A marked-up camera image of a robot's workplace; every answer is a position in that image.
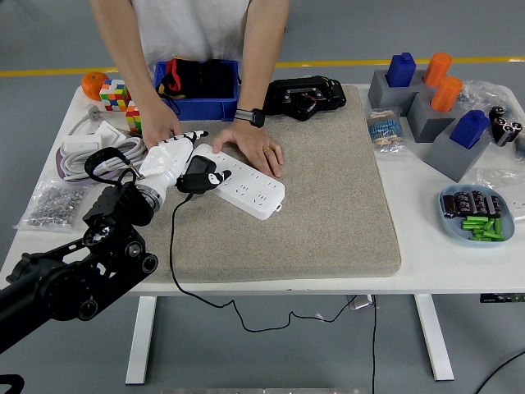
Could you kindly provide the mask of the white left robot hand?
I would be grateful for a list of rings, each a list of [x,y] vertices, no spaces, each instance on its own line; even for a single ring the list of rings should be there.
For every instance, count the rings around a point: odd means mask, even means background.
[[[194,151],[194,143],[205,136],[208,136],[206,131],[185,132],[152,147],[139,169],[141,178],[136,187],[163,199],[173,186],[189,194],[202,194],[218,187],[232,175],[231,171],[182,174]]]

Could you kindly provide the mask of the person's right hand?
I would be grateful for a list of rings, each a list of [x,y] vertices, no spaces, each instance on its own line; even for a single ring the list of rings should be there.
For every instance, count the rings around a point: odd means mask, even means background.
[[[163,101],[141,106],[139,112],[142,121],[142,136],[148,149],[183,133],[177,115]]]

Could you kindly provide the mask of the person's left hand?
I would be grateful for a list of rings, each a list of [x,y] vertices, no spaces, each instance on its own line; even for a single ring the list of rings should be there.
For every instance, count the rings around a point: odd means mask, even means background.
[[[280,178],[284,155],[281,146],[263,128],[235,120],[214,139],[212,151],[219,153],[225,144],[236,144],[240,152],[260,172]]]

